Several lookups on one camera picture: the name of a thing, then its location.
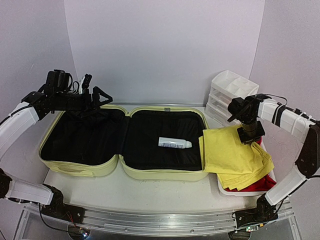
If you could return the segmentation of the white plastic drawer organizer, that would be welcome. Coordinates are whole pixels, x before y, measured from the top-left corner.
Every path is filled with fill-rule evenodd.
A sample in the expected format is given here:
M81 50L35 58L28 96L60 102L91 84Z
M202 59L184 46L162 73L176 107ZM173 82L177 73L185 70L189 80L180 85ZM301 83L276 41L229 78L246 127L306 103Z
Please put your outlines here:
M205 106L205 113L225 127L239 125L238 120L228 122L231 117L228 106L232 99L258 93L260 86L230 70L224 70L215 76L211 81L211 88L208 94L208 101Z

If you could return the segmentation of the white perforated plastic basket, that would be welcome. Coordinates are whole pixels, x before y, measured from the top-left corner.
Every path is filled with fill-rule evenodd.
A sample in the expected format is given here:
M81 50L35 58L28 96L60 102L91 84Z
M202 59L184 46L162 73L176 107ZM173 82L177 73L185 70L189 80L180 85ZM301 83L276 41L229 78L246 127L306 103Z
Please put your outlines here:
M225 196L254 197L254 196L261 196L266 193L266 191L226 191L222 187L218 177L217 177L217 184L218 184L218 189L219 189L220 193Z

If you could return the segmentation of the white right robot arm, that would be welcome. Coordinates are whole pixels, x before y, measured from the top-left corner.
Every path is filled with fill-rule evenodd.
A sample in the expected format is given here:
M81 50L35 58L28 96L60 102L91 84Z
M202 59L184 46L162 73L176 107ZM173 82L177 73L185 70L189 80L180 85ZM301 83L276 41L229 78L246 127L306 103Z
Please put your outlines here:
M288 155L281 161L283 164L293 158L289 164L291 169L286 170L286 176L257 199L256 207L234 213L239 226L276 220L284 200L305 182L317 177L320 168L319 120L276 99L275 95L260 93L234 98L228 105L231 114L228 121L238 120L241 123L237 134L242 144L252 144L265 135L262 122L273 124L293 138L288 143L280 143L283 150L278 154L279 157Z

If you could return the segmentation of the pale green hard-shell suitcase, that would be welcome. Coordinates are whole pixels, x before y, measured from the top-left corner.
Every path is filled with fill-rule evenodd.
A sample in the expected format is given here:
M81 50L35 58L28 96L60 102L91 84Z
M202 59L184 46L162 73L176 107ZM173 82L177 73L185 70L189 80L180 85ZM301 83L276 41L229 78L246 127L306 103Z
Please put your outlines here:
M106 104L94 113L59 113L38 154L51 171L74 177L103 177L121 164L137 180L194 182L207 175L199 146L207 128L205 116L194 108L142 106L128 111ZM192 147L159 147L159 137L187 140Z

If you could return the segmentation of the red garment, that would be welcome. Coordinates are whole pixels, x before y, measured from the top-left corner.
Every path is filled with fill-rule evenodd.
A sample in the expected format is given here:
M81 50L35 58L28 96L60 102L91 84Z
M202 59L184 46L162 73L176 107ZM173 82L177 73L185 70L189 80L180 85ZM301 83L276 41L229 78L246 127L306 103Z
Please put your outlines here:
M259 143L252 143L250 147L254 153L255 160L251 160L252 163L249 166L253 167L255 163L262 164L262 166L254 170L253 173L219 176L218 179L225 191L240 193L265 192L277 183L270 177L270 173L275 167L271 155Z

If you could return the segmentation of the white small bottle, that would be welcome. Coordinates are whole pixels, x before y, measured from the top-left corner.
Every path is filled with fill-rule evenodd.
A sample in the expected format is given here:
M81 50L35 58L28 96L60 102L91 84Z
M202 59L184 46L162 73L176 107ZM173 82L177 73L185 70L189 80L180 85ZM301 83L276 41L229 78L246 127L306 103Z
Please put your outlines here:
M159 137L158 146L163 148L189 149L192 143L185 139Z

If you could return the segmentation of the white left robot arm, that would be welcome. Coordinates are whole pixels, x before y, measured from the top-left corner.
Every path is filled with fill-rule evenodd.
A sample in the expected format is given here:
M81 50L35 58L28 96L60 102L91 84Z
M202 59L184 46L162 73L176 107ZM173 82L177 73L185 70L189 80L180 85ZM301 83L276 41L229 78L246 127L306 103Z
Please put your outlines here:
M40 176L45 174L45 168L35 163L36 145L40 142L37 134L42 131L37 128L32 133L31 128L51 112L90 113L112 100L98 87L94 87L92 93L88 89L82 93L68 93L51 87L49 91L33 91L23 98L0 124L0 197L47 205L55 218L63 218L67 207L55 199L58 190L44 186L37 176L30 176L36 171Z

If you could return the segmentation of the yellow garment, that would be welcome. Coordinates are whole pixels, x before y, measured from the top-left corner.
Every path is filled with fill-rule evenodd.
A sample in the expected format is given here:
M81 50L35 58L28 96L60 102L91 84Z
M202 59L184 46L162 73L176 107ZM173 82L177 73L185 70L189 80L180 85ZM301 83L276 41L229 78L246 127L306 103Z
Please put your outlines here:
M205 129L198 138L203 171L225 177L229 174L249 174L259 169L262 164L255 163L255 154L251 144L243 144L238 136L238 125Z

